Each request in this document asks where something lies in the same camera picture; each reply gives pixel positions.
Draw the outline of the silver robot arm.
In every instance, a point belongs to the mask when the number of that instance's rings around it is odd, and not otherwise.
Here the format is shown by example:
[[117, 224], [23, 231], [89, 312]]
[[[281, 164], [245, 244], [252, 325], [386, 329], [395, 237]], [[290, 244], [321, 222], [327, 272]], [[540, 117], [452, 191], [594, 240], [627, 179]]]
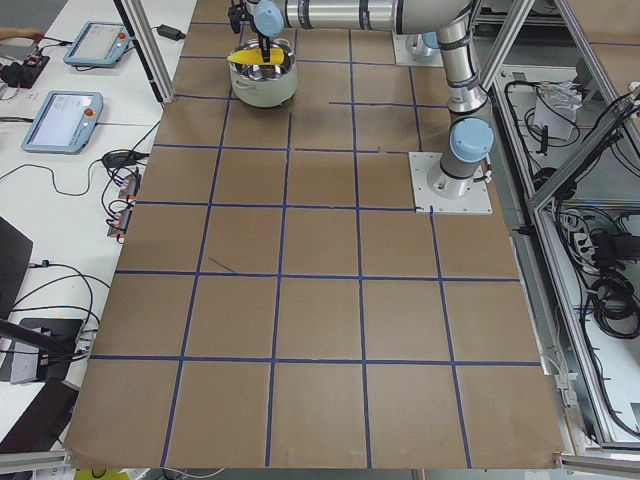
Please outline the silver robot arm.
[[286, 28], [360, 29], [397, 35], [436, 35], [446, 82], [451, 126], [439, 164], [427, 174], [442, 198], [464, 196], [494, 134], [485, 117], [488, 96], [479, 84], [471, 27], [471, 1], [245, 1], [247, 21], [258, 34], [263, 56]]

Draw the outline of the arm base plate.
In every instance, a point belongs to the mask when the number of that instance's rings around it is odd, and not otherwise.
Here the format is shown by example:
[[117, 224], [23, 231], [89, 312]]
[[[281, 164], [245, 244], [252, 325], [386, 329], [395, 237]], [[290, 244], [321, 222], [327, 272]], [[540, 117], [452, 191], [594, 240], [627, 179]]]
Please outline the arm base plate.
[[492, 206], [482, 169], [468, 179], [447, 176], [439, 152], [410, 152], [415, 211], [424, 214], [490, 215]]
[[395, 63], [402, 66], [443, 66], [435, 32], [393, 35]]

